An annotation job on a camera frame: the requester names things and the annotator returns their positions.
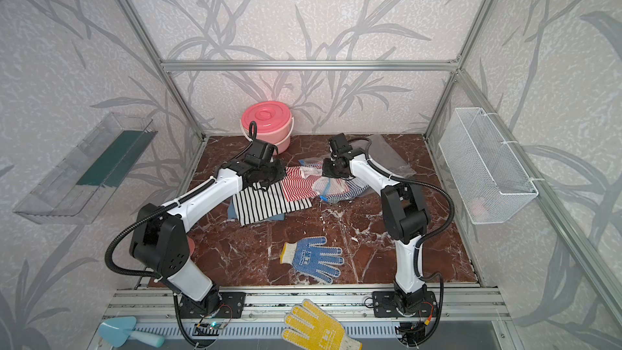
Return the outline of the black white striped garment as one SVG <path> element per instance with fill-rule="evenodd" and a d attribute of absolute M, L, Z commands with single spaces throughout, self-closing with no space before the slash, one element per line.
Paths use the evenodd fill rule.
<path fill-rule="evenodd" d="M 288 202 L 284 195 L 281 183 L 275 183 L 267 189 L 259 184 L 244 189 L 231 197 L 237 220 L 242 227 L 263 222 L 272 216 L 298 212 L 312 207 L 310 199 Z"/>

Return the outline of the clear vacuum storage bag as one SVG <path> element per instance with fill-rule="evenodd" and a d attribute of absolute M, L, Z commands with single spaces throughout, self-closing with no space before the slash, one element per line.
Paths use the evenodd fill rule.
<path fill-rule="evenodd" d="M 403 160 L 380 134 L 373 134 L 367 139 L 352 140 L 351 145 L 354 148 L 366 148 L 366 146 L 369 145 L 369 155 L 373 161 L 392 173 L 396 173 L 402 177 L 410 177 L 415 173 L 410 165 L 408 165 L 408 162 Z M 324 155 L 321 157 L 299 160 L 299 166 L 314 167 L 322 171 L 323 159 L 327 157 L 328 155 Z M 373 190 L 369 188 L 360 196 L 371 194 L 372 192 Z"/>

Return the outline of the blue white striped garment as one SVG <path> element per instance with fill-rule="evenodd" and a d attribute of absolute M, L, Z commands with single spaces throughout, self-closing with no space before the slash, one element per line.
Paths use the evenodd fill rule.
<path fill-rule="evenodd" d="M 359 178 L 319 178 L 313 184 L 313 191 L 318 197 L 329 204 L 335 204 L 340 201 L 354 199 L 364 194 L 369 189 L 369 185 L 365 184 Z"/>

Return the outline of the red white striped garment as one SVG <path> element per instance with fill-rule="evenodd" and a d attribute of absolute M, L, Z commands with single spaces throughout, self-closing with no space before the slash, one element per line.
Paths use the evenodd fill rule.
<path fill-rule="evenodd" d="M 283 195 L 288 202 L 312 199 L 320 192 L 314 184 L 322 177 L 322 171 L 309 166 L 287 167 L 286 176 L 281 181 Z"/>

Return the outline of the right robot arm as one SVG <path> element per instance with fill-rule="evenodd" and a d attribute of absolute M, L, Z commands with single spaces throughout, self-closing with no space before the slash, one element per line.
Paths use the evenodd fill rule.
<path fill-rule="evenodd" d="M 370 144 L 360 148 L 353 147 L 352 143 L 345 134 L 329 139 L 330 156 L 323 161 L 322 175 L 340 179 L 358 178 L 380 196 L 384 226 L 396 249 L 394 303 L 401 314 L 413 315 L 424 303 L 428 293 L 426 283 L 434 277 L 442 278 L 438 272 L 424 276 L 422 246 L 453 223 L 455 203 L 442 188 L 405 178 L 376 163 L 369 154 Z M 441 194 L 449 207 L 445 222 L 433 231 L 428 230 L 432 217 L 424 188 Z"/>

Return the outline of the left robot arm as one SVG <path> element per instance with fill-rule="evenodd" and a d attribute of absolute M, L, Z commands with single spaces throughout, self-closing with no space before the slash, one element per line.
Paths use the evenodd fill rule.
<path fill-rule="evenodd" d="M 144 207 L 146 213 L 111 241 L 105 252 L 108 269 L 159 280 L 176 294 L 208 308 L 218 297 L 217 286 L 192 261 L 187 233 L 226 199 L 255 185 L 268 188 L 285 177 L 283 162 L 273 159 L 277 147 L 259 139 L 258 133 L 258 125 L 252 121 L 249 144 L 207 181 L 166 204 Z M 123 268 L 113 261 L 114 251 L 128 236 L 132 236 L 130 255 L 145 265 L 146 271 Z"/>

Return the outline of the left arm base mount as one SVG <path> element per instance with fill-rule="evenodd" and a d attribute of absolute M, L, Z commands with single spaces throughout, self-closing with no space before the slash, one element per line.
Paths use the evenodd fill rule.
<path fill-rule="evenodd" d="M 246 300 L 243 292 L 218 292 L 208 294 L 202 301 L 182 296 L 178 302 L 177 316 L 181 319 L 212 318 L 239 319 Z"/>

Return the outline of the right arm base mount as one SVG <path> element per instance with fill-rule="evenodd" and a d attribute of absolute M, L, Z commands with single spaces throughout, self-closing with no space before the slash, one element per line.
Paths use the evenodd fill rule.
<path fill-rule="evenodd" d="M 436 316 L 437 298 L 434 292 L 420 289 L 411 294 L 395 291 L 372 294 L 375 318 L 431 318 Z"/>

